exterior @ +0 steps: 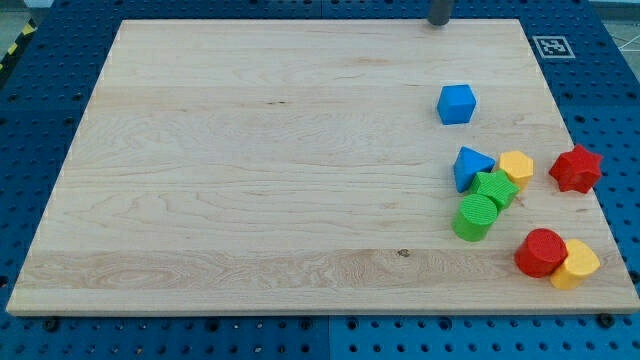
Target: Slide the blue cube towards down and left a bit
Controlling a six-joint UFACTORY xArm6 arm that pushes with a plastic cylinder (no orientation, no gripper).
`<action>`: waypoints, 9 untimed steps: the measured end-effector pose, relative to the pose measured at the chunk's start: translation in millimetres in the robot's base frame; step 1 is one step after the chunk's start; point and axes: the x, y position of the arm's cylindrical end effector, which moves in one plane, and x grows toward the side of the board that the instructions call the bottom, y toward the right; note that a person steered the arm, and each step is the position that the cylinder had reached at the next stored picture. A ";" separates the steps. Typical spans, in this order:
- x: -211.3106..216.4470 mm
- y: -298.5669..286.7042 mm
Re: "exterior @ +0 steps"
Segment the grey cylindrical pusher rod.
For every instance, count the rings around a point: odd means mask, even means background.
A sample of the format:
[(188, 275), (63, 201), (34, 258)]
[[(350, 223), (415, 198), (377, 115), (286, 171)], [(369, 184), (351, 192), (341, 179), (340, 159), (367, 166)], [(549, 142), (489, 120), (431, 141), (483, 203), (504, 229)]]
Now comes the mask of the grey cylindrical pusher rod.
[(449, 23), (455, 0), (431, 0), (427, 21), (433, 26)]

